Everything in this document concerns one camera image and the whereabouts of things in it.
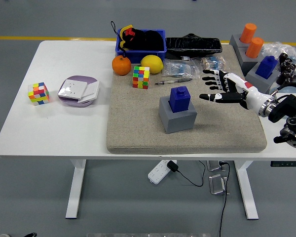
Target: black strap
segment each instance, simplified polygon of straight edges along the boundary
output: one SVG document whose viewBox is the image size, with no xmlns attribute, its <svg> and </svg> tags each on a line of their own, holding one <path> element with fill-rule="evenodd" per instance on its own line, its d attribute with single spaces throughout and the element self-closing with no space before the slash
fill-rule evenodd
<svg viewBox="0 0 296 237">
<path fill-rule="evenodd" d="M 114 32 L 115 32 L 115 34 L 119 37 L 119 39 L 120 39 L 120 41 L 122 42 L 123 41 L 123 39 L 121 38 L 121 36 L 119 35 L 119 33 L 118 32 L 116 32 L 116 26 L 115 26 L 115 23 L 113 22 L 113 21 L 111 21 L 111 26 L 112 26 L 112 28 L 113 28 L 113 30 L 114 30 Z M 120 50 L 122 50 L 123 51 L 123 57 L 125 58 L 126 57 L 126 50 L 125 49 L 123 49 L 121 46 L 120 46 L 120 44 L 118 44 L 118 46 L 117 46 Z"/>
</svg>

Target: metal bracket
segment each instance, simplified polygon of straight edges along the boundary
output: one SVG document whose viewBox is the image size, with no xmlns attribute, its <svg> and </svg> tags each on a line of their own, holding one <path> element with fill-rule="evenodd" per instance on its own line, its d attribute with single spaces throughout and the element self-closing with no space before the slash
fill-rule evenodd
<svg viewBox="0 0 296 237">
<path fill-rule="evenodd" d="M 219 165 L 218 160 L 207 160 L 206 163 L 207 163 L 208 171 L 214 171 L 214 170 L 219 170 L 219 169 L 222 171 L 226 171 L 224 168 L 224 165 L 223 166 Z"/>
<path fill-rule="evenodd" d="M 224 195 L 226 194 L 225 184 L 227 182 L 227 177 L 221 177 L 221 174 L 216 174 L 209 177 L 209 187 L 211 189 L 211 194 L 213 195 Z"/>
</svg>

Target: rubik's cube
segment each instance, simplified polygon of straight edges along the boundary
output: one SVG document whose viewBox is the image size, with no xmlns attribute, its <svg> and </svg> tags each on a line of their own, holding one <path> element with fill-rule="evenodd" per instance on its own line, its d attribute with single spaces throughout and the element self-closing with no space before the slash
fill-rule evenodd
<svg viewBox="0 0 296 237">
<path fill-rule="evenodd" d="M 133 87 L 140 89 L 148 89 L 150 78 L 149 67 L 134 67 Z"/>
<path fill-rule="evenodd" d="M 29 85 L 28 96 L 33 105 L 49 103 L 49 92 L 43 82 Z"/>
</svg>

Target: robotic arm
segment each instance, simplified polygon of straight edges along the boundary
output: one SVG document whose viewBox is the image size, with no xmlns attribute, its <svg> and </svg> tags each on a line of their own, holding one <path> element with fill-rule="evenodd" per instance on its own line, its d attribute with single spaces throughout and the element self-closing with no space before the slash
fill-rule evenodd
<svg viewBox="0 0 296 237">
<path fill-rule="evenodd" d="M 239 103 L 248 110 L 253 110 L 261 117 L 275 123 L 282 117 L 288 116 L 284 128 L 280 131 L 280 136 L 274 138 L 275 143 L 287 142 L 296 148 L 296 97 L 288 95 L 279 102 L 273 96 L 283 87 L 282 85 L 273 94 L 263 94 L 258 91 L 251 83 L 245 81 L 234 73 L 226 73 L 218 70 L 204 70 L 206 74 L 214 76 L 204 77 L 206 85 L 210 85 L 211 90 L 223 90 L 224 93 L 200 94 L 204 100 L 217 103 Z M 296 87 L 296 83 L 291 82 L 289 86 Z"/>
</svg>

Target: gray block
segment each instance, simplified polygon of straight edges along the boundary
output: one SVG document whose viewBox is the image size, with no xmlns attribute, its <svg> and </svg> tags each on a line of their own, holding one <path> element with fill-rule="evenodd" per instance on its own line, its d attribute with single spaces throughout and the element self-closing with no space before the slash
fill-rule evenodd
<svg viewBox="0 0 296 237">
<path fill-rule="evenodd" d="M 234 48 L 249 47 L 249 43 L 243 43 L 240 41 L 241 34 L 231 35 L 229 44 Z"/>
<path fill-rule="evenodd" d="M 233 46 L 235 53 L 237 55 L 241 71 L 244 76 L 258 63 L 263 60 L 263 56 L 261 53 L 257 56 L 257 58 L 249 58 L 246 55 L 246 51 L 249 47 L 249 43 L 243 43 L 240 41 L 241 34 L 232 35 L 229 44 Z"/>
<path fill-rule="evenodd" d="M 256 71 L 259 67 L 260 63 L 257 63 L 245 76 L 246 81 L 250 82 L 252 85 L 254 85 L 259 92 L 261 93 L 267 93 L 269 92 L 269 89 L 273 85 L 273 83 L 278 79 L 280 72 L 276 69 L 273 70 L 272 74 L 268 77 L 268 79 L 265 79 L 258 74 L 256 74 Z"/>
<path fill-rule="evenodd" d="M 261 53 L 256 58 L 249 58 L 246 55 L 247 48 L 238 48 L 238 53 L 236 52 L 241 71 L 244 76 L 248 74 L 248 72 L 259 62 L 263 60 L 263 56 Z"/>
<path fill-rule="evenodd" d="M 170 96 L 161 97 L 159 100 L 159 115 L 166 133 L 192 129 L 197 115 L 192 102 L 190 101 L 188 110 L 174 113 L 169 100 Z"/>
</svg>

